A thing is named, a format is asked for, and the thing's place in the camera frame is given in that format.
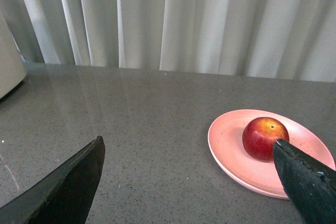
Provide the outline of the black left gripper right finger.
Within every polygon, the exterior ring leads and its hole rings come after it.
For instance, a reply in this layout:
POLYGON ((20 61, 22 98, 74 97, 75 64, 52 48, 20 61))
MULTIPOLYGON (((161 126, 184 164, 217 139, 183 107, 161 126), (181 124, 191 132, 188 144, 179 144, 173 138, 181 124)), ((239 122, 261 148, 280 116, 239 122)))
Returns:
POLYGON ((305 223, 335 223, 335 170, 283 139, 273 144, 285 193, 305 223))

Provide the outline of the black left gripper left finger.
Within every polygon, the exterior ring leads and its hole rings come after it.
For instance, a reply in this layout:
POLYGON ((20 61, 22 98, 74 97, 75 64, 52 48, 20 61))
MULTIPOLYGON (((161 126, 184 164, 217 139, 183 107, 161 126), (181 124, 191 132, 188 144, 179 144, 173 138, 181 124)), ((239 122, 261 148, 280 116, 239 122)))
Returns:
POLYGON ((85 223, 100 183, 106 148, 92 142, 1 207, 1 223, 85 223))

